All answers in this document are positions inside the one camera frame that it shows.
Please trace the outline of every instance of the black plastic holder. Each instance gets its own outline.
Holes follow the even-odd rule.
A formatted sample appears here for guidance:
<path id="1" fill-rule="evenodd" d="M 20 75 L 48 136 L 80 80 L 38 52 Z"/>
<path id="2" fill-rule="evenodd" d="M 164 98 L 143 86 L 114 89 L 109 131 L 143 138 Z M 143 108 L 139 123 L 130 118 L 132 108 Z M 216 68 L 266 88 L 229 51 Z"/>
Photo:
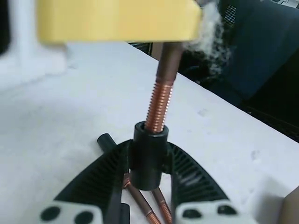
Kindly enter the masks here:
<path id="1" fill-rule="evenodd" d="M 129 169 L 131 182 L 139 189 L 150 190 L 159 185 L 162 172 L 171 174 L 173 214 L 182 203 L 228 199 L 191 156 L 167 142 L 167 127 L 161 134 L 152 135 L 144 131 L 143 124 L 136 124 L 134 140 L 116 146 L 109 134 L 104 134 L 103 141 L 100 139 L 103 135 L 100 136 L 98 143 L 105 153 L 72 180 L 55 200 L 96 205 L 102 210 L 105 224 L 118 224 L 122 215 L 122 181 Z"/>

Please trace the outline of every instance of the black hole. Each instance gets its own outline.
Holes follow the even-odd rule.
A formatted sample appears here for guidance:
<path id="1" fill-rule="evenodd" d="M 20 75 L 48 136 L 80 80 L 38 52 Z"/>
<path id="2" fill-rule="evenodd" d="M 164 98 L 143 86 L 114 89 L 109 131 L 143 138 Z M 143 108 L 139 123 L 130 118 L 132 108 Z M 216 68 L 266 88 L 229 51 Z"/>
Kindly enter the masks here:
<path id="1" fill-rule="evenodd" d="M 0 0 L 0 55 L 8 49 L 10 30 L 8 18 L 8 0 Z"/>
<path id="2" fill-rule="evenodd" d="M 75 224 L 89 224 L 93 221 L 93 213 L 90 211 L 83 211 L 77 214 Z"/>
<path id="3" fill-rule="evenodd" d="M 59 213 L 60 213 L 60 208 L 57 206 L 52 206 L 52 207 L 45 209 L 41 213 L 41 219 L 46 222 L 52 221 L 58 217 Z"/>
<path id="4" fill-rule="evenodd" d="M 202 215 L 199 211 L 195 209 L 187 209 L 184 211 L 183 217 L 193 219 L 193 218 L 200 218 L 202 217 Z"/>
<path id="5" fill-rule="evenodd" d="M 220 215 L 236 215 L 237 214 L 236 210 L 233 209 L 232 207 L 230 207 L 229 205 L 219 206 L 217 212 Z"/>

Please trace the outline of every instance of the black cylindrical nut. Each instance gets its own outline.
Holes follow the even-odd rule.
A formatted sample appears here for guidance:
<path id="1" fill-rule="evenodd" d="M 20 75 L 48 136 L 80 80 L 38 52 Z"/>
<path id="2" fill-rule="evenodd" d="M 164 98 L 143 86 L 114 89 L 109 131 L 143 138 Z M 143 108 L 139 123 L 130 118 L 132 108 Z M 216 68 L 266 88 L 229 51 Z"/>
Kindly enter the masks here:
<path id="1" fill-rule="evenodd" d="M 116 147 L 115 141 L 112 139 L 112 137 L 108 133 L 102 134 L 98 138 L 97 142 L 104 153 L 107 153 Z"/>
<path id="2" fill-rule="evenodd" d="M 144 129 L 144 122 L 135 125 L 130 148 L 130 180 L 140 190 L 154 190 L 160 185 L 163 157 L 167 151 L 168 128 L 160 133 Z"/>

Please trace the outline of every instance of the copper bolt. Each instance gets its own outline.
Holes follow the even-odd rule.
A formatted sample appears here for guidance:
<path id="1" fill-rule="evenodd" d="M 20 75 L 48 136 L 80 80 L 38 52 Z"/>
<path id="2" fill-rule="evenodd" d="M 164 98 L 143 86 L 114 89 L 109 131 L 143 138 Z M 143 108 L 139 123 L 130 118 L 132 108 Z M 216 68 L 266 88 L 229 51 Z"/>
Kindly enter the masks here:
<path id="1" fill-rule="evenodd" d="M 163 214 L 163 219 L 167 224 L 172 223 L 172 217 L 171 217 L 171 212 L 170 209 L 165 201 L 165 198 L 160 190 L 160 188 L 157 188 L 151 192 L 155 198 L 155 201 L 159 205 L 159 209 L 161 213 Z"/>
<path id="2" fill-rule="evenodd" d="M 131 185 L 129 173 L 126 173 L 124 176 L 123 187 L 128 189 L 150 224 L 161 224 L 160 220 L 154 213 L 149 203 L 143 197 L 142 193 Z"/>
<path id="3" fill-rule="evenodd" d="M 156 75 L 156 83 L 145 121 L 145 128 L 153 133 L 163 131 L 172 94 L 172 86 L 177 76 L 183 51 L 182 44 L 179 42 L 166 42 L 163 44 L 162 55 Z M 165 222 L 171 224 L 171 212 L 160 188 L 153 190 L 152 194 L 159 205 Z"/>

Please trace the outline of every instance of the white surface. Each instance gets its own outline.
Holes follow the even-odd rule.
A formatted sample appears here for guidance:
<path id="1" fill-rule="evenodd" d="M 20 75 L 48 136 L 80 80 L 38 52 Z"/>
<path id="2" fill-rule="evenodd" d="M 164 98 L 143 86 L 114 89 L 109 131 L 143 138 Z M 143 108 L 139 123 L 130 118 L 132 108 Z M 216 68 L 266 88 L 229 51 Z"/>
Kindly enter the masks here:
<path id="1" fill-rule="evenodd" d="M 44 207 L 41 207 L 40 212 L 43 212 L 45 209 L 50 207 L 59 207 L 60 213 L 58 216 L 51 221 L 43 221 L 40 216 L 36 216 L 33 224 L 74 224 L 74 220 L 78 214 L 81 212 L 88 211 L 93 214 L 93 219 L 89 224 L 103 224 L 103 215 L 102 211 L 98 206 L 95 205 L 86 205 L 79 203 L 70 203 L 70 202 L 58 202 L 52 201 Z"/>
<path id="2" fill-rule="evenodd" d="M 70 45 L 67 73 L 0 93 L 0 223 L 29 223 L 102 152 L 96 139 L 133 137 L 145 120 L 157 61 L 125 43 Z M 179 75 L 166 125 L 183 148 L 260 224 L 299 185 L 299 145 Z M 170 199 L 170 177 L 161 189 Z M 158 215 L 149 193 L 144 194 Z M 131 223 L 146 223 L 135 202 Z"/>
<path id="3" fill-rule="evenodd" d="M 235 215 L 218 214 L 219 206 L 230 206 L 237 211 Z M 201 214 L 199 218 L 183 217 L 185 210 L 196 210 Z M 241 214 L 229 200 L 211 202 L 183 203 L 177 207 L 176 224 L 257 224 L 248 214 Z"/>
<path id="4" fill-rule="evenodd" d="M 0 91 L 66 70 L 65 47 L 48 47 L 37 39 L 35 1 L 8 1 L 11 42 L 0 56 Z"/>

